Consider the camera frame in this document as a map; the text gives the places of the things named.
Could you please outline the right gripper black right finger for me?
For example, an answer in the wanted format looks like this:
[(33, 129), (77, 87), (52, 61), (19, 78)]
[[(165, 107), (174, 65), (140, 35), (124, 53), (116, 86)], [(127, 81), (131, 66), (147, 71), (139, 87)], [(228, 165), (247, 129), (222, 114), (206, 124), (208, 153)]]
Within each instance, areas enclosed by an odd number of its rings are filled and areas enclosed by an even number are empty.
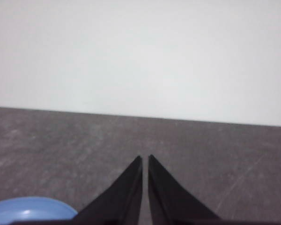
[(148, 157), (148, 196), (153, 224), (194, 225), (220, 217), (189, 193), (157, 160)]

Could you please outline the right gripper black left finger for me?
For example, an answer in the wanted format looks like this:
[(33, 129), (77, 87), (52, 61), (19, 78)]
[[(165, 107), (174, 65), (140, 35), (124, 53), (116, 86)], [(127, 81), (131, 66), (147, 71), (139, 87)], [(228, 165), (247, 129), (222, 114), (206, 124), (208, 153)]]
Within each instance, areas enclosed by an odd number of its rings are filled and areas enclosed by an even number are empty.
[(137, 225), (142, 201), (142, 158), (137, 156), (112, 185), (73, 218), (81, 225)]

